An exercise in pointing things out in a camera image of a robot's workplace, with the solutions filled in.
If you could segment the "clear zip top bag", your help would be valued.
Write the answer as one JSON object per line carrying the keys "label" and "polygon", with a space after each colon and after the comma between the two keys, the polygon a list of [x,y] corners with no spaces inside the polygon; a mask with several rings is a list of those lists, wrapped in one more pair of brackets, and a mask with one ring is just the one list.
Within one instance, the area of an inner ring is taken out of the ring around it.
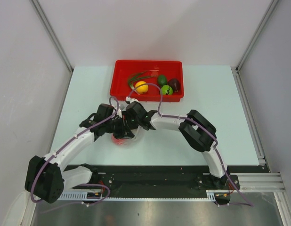
{"label": "clear zip top bag", "polygon": [[[135,129],[135,130],[131,130],[131,132],[134,135],[133,138],[130,138],[128,136],[126,136],[125,138],[121,138],[121,139],[126,139],[126,141],[127,141],[126,145],[132,145],[134,143],[137,143],[143,136],[143,129],[141,127],[139,127],[138,129]],[[112,139],[116,139],[113,134],[111,135],[111,140]]]}

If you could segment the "yellow fake lemon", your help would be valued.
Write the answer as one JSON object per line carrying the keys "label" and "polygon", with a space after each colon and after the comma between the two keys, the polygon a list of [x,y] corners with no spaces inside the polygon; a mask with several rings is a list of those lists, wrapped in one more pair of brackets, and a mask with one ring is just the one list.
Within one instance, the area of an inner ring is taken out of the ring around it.
{"label": "yellow fake lemon", "polygon": [[140,95],[145,94],[148,92],[148,84],[145,81],[138,81],[135,84],[136,92]]}

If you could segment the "green fake chive sprig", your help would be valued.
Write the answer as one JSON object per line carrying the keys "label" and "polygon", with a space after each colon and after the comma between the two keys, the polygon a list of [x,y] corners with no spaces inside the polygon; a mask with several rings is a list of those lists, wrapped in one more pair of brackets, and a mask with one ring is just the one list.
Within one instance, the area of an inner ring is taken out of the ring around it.
{"label": "green fake chive sprig", "polygon": [[143,71],[139,73],[133,73],[127,78],[127,84],[133,85],[137,81],[141,81],[144,79],[150,79],[150,78],[157,78],[158,73],[156,72],[151,72],[151,71]]}

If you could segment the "green fake ball fruit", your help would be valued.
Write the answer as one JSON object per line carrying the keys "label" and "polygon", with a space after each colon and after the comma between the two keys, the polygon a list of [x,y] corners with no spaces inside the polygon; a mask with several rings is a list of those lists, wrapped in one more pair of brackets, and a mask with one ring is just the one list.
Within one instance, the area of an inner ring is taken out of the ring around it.
{"label": "green fake ball fruit", "polygon": [[173,89],[172,89],[172,87],[169,86],[169,85],[163,85],[163,86],[161,87],[161,93],[162,93],[162,95],[164,95],[164,96],[169,96],[169,95],[172,95],[172,94],[173,94]]}

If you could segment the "dark green fake lime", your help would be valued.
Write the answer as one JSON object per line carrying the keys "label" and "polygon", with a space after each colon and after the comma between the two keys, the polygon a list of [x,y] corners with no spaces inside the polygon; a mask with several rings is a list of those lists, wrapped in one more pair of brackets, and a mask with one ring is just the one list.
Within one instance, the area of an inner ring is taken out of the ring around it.
{"label": "dark green fake lime", "polygon": [[164,85],[167,85],[168,84],[168,79],[166,78],[165,75],[159,75],[157,77],[157,84],[162,87]]}

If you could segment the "dark red fake fruit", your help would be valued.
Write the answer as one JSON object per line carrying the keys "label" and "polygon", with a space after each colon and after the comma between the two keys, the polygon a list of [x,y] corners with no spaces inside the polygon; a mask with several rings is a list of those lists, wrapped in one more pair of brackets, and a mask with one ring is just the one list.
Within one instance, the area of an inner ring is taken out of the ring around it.
{"label": "dark red fake fruit", "polygon": [[178,79],[173,78],[168,81],[168,85],[172,88],[173,92],[179,92],[181,90],[181,83]]}

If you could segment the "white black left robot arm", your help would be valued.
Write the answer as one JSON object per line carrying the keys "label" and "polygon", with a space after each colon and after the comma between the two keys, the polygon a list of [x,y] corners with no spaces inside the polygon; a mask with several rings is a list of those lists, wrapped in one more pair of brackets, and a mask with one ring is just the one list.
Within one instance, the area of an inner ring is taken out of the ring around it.
{"label": "white black left robot arm", "polygon": [[80,184],[96,187],[99,177],[91,166],[83,164],[69,173],[64,171],[65,168],[83,149],[104,134],[112,134],[115,139],[133,139],[137,129],[136,120],[126,111],[101,104],[97,112],[83,120],[75,134],[60,148],[43,157],[30,159],[24,188],[30,192],[31,201],[53,203],[65,188]]}

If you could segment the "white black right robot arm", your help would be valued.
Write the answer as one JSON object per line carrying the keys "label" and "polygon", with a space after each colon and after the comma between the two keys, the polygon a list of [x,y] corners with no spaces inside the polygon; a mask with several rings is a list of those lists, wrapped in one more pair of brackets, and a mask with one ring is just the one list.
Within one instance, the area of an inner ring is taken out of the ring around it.
{"label": "white black right robot arm", "polygon": [[217,150],[216,128],[198,111],[191,110],[187,115],[175,116],[162,114],[158,110],[146,111],[136,100],[127,100],[126,103],[126,113],[131,122],[144,130],[180,132],[187,143],[203,155],[209,167],[212,185],[217,189],[228,185],[228,167]]}

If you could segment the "red fake tomato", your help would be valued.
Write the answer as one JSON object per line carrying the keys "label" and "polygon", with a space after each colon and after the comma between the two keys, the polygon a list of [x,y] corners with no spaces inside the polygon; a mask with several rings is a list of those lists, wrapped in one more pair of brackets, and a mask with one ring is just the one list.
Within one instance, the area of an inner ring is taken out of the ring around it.
{"label": "red fake tomato", "polygon": [[126,145],[126,139],[112,139],[113,143],[116,145]]}

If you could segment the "red plastic tray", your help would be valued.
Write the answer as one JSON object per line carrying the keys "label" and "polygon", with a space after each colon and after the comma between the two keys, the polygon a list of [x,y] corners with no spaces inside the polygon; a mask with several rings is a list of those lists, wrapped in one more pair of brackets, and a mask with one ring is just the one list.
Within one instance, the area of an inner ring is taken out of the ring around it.
{"label": "red plastic tray", "polygon": [[180,85],[179,91],[170,96],[163,96],[163,101],[179,102],[184,97],[183,66],[180,61],[117,60],[110,95],[118,100],[125,100],[132,91],[129,79],[138,76],[142,81],[158,84],[157,79],[160,75],[164,75],[167,80],[177,79]]}

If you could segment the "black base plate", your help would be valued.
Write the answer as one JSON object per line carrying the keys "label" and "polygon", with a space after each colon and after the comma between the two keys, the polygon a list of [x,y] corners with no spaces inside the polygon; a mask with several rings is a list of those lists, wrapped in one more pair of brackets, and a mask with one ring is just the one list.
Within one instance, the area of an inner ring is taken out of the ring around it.
{"label": "black base plate", "polygon": [[229,172],[226,185],[215,188],[207,166],[92,166],[96,172],[85,188],[104,185],[104,195],[116,199],[196,199],[212,190],[227,204],[240,188],[238,176]]}

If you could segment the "aluminium rail right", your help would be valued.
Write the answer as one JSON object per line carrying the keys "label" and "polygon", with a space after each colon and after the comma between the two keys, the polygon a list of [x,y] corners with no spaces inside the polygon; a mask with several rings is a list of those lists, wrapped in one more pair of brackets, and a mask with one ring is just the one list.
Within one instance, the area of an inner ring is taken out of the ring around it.
{"label": "aluminium rail right", "polygon": [[284,226],[291,226],[291,204],[288,199],[283,179],[280,172],[273,172],[272,167],[268,164],[260,133],[255,122],[255,118],[250,103],[248,101],[247,94],[242,84],[242,79],[240,77],[239,71],[235,67],[232,67],[232,73],[259,160],[259,168],[263,170],[263,173],[261,173],[262,180],[255,180],[255,176],[253,176],[251,179],[254,183],[254,186],[249,187],[249,189],[244,189],[243,191],[255,192],[263,195],[267,193],[273,193],[275,208],[279,211],[279,216],[282,224]]}

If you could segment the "aluminium frame post left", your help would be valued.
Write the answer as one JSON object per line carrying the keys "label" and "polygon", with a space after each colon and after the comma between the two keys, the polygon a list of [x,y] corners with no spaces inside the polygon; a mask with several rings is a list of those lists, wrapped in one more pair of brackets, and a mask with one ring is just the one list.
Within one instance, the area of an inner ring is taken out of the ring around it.
{"label": "aluminium frame post left", "polygon": [[73,74],[74,68],[71,65],[71,62],[58,38],[56,35],[56,32],[54,31],[44,9],[42,8],[40,2],[38,0],[29,0],[31,3],[34,11],[36,12],[36,15],[38,16],[42,26],[44,27],[46,33],[49,36],[49,39],[51,40],[54,48],[56,49],[60,59],[62,60],[63,64],[67,68],[68,72],[70,74]]}

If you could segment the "aluminium frame post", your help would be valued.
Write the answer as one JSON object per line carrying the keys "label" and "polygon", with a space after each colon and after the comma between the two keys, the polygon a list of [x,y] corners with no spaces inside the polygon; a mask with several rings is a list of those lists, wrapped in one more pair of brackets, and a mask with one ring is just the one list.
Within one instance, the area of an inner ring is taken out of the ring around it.
{"label": "aluminium frame post", "polygon": [[262,35],[264,29],[266,28],[269,20],[271,19],[272,15],[276,11],[276,8],[278,7],[281,0],[272,0],[270,1],[270,4],[267,7],[267,10],[265,11],[261,21],[259,22],[249,44],[246,47],[246,50],[244,51],[241,59],[239,60],[237,66],[235,67],[235,70],[239,73],[242,69],[243,65],[245,64],[246,60],[249,58],[251,52],[253,51],[256,43],[258,42],[260,36]]}
{"label": "aluminium frame post", "polygon": [[58,38],[56,35],[56,32],[54,31],[44,9],[42,8],[40,2],[38,0],[29,0],[31,3],[34,11],[36,12],[36,15],[38,16],[42,26],[44,27],[46,33],[49,36],[49,39],[51,40],[54,48],[56,49],[60,59],[62,60],[63,64],[67,68],[68,72],[70,74],[73,74],[74,68],[71,65],[71,62]]}

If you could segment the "aluminium frame post right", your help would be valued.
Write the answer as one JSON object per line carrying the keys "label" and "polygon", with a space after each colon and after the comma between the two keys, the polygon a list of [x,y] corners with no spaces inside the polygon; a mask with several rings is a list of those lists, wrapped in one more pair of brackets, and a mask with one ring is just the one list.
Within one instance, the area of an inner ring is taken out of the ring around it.
{"label": "aluminium frame post right", "polygon": [[235,67],[235,70],[239,73],[242,69],[243,65],[245,64],[246,60],[249,58],[251,52],[253,51],[256,43],[258,42],[260,36],[262,35],[264,29],[266,28],[269,20],[271,19],[272,15],[276,11],[276,8],[278,7],[281,0],[272,0],[270,1],[270,4],[267,7],[267,10],[265,11],[261,21],[259,22],[249,44],[246,47],[246,50],[244,51],[241,59],[239,60],[237,66]]}

